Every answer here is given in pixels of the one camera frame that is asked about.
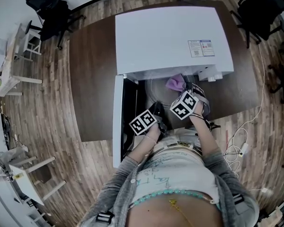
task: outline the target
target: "power cord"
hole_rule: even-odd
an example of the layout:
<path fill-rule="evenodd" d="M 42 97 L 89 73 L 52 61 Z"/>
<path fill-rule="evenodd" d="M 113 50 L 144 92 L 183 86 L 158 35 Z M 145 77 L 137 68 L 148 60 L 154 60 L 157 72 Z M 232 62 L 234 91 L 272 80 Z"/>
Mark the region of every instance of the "power cord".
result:
<path fill-rule="evenodd" d="M 231 145 L 229 146 L 229 147 L 227 147 L 227 149 L 226 149 L 226 151 L 224 152 L 224 159 L 225 159 L 225 161 L 227 162 L 227 164 L 228 164 L 228 167 L 232 170 L 232 168 L 231 168 L 231 165 L 233 165 L 233 164 L 235 164 L 235 163 L 238 163 L 238 166 L 237 166 L 237 168 L 233 171 L 234 172 L 234 174 L 237 176 L 237 177 L 239 177 L 239 175 L 237 174 L 237 170 L 238 170 L 238 168 L 239 168 L 239 166 L 240 166 L 240 161 L 238 161 L 237 159 L 238 159 L 238 155 L 240 155 L 241 154 L 241 148 L 239 148 L 238 146 L 236 146 L 235 144 L 234 144 L 234 138 L 236 137 L 236 135 L 237 135 L 237 133 L 239 132 L 239 130 L 244 130 L 245 132 L 246 132 L 246 140 L 245 140 L 245 142 L 244 142 L 244 144 L 247 144 L 247 140 L 248 140 L 248 132 L 247 132 L 247 130 L 246 129 L 244 129 L 243 128 L 243 126 L 245 125 L 245 124 L 247 124 L 247 123 L 250 123 L 250 122 L 253 122 L 256 118 L 257 118 L 257 116 L 260 114 L 260 112 L 261 112 L 261 110 L 262 110 L 262 105 L 263 105 L 263 99 L 264 99 L 264 86 L 265 86 L 265 67 L 264 67 L 264 62 L 263 62 L 263 57 L 262 57 L 262 53 L 261 53 L 261 49 L 260 49 L 260 45 L 258 45 L 259 46 L 259 52 L 260 52 L 260 56 L 261 56 L 261 61 L 262 61 L 262 66 L 263 66 L 263 86 L 262 86 L 262 100 L 261 100 L 261 105 L 260 105 L 260 109 L 259 109 L 259 111 L 258 111 L 258 113 L 256 114 L 256 116 L 252 119 L 252 120 L 249 120 L 249 121 L 246 121 L 245 123 L 243 123 L 236 131 L 235 131 L 235 133 L 233 134 L 233 136 L 229 139 L 229 141 L 227 142 L 227 146 L 229 145 L 229 143 L 231 142 Z M 229 160 L 228 158 L 227 158 L 227 155 L 230 155 L 230 153 L 232 153 L 232 152 L 229 152 L 229 150 L 231 149 L 231 148 L 233 148 L 234 149 L 234 154 L 236 155 L 236 158 L 234 159 L 234 160 Z"/>

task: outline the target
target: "hand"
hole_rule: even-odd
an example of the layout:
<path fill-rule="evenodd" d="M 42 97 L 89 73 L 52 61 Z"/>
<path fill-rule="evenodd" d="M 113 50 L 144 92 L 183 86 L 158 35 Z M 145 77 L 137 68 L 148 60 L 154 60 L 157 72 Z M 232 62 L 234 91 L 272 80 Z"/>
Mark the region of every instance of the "hand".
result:
<path fill-rule="evenodd" d="M 161 132 L 159 130 L 159 125 L 158 125 L 158 123 L 155 123 L 154 125 L 152 125 L 150 127 L 150 129 L 148 130 L 146 135 L 151 137 L 155 141 L 158 141 L 160 134 L 161 134 Z"/>
<path fill-rule="evenodd" d="M 197 103 L 197 106 L 195 107 L 194 113 L 202 116 L 203 106 L 204 106 L 203 102 L 199 101 Z"/>

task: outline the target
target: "label sticker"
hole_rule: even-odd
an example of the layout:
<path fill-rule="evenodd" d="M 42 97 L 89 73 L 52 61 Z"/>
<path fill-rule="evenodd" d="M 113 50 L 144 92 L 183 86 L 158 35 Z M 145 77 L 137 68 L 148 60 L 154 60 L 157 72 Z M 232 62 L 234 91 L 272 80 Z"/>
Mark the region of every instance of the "label sticker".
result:
<path fill-rule="evenodd" d="M 214 56 L 211 40 L 188 40 L 191 57 Z"/>

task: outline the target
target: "white cable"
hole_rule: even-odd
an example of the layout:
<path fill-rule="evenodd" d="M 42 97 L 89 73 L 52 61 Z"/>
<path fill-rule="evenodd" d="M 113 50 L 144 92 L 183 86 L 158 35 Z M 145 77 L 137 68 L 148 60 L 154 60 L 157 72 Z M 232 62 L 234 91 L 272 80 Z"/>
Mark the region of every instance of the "white cable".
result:
<path fill-rule="evenodd" d="M 261 53 L 261 49 L 260 49 L 260 45 L 259 45 L 259 52 L 260 52 L 260 56 L 261 56 L 261 61 L 262 61 L 262 66 L 263 66 L 263 86 L 262 86 L 262 100 L 261 100 L 261 105 L 260 105 L 260 109 L 259 109 L 259 112 L 256 114 L 256 116 L 252 119 L 252 120 L 249 120 L 249 121 L 246 121 L 245 123 L 243 123 L 236 131 L 235 133 L 233 134 L 233 136 L 229 139 L 229 141 L 227 142 L 227 146 L 229 145 L 230 141 L 231 141 L 231 145 L 226 149 L 226 151 L 224 152 L 224 159 L 225 161 L 227 162 L 228 164 L 228 167 L 232 170 L 231 168 L 231 165 L 234 164 L 234 163 L 239 163 L 237 168 L 233 171 L 234 174 L 239 177 L 239 175 L 237 174 L 237 170 L 240 166 L 240 161 L 238 161 L 238 155 L 241 151 L 241 149 L 239 147 L 237 147 L 233 141 L 234 141 L 234 138 L 235 136 L 237 135 L 237 133 L 239 132 L 239 130 L 244 130 L 246 132 L 246 140 L 245 140 L 245 143 L 247 142 L 248 140 L 248 132 L 246 129 L 243 128 L 243 126 L 246 124 L 246 123 L 250 123 L 250 122 L 253 122 L 257 116 L 260 114 L 261 110 L 262 110 L 262 105 L 263 105 L 263 99 L 264 99 L 264 86 L 265 86 L 265 67 L 264 67 L 264 62 L 263 62 L 263 57 L 262 57 L 262 53 Z M 230 148 L 233 147 L 235 152 L 236 152 L 236 158 L 233 160 L 233 161 L 230 161 L 229 159 L 227 159 L 227 155 L 229 154 L 229 150 Z"/>

